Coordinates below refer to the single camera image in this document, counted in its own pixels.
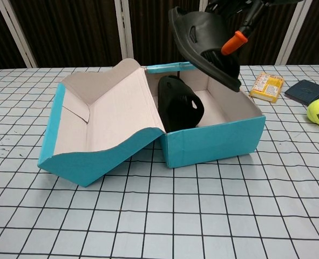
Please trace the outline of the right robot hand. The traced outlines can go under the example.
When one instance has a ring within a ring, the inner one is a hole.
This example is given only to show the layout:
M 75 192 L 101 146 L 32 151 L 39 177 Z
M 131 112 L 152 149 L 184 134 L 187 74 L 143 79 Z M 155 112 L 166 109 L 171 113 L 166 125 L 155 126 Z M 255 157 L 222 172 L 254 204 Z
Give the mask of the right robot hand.
M 273 5 L 297 4 L 300 0 L 258 0 L 258 1 L 208 1 L 205 12 L 215 13 L 225 19 L 246 11 L 247 15 L 242 25 L 235 31 L 234 35 L 223 45 L 221 53 L 224 56 L 230 55 L 245 43 L 256 28 L 258 22 Z

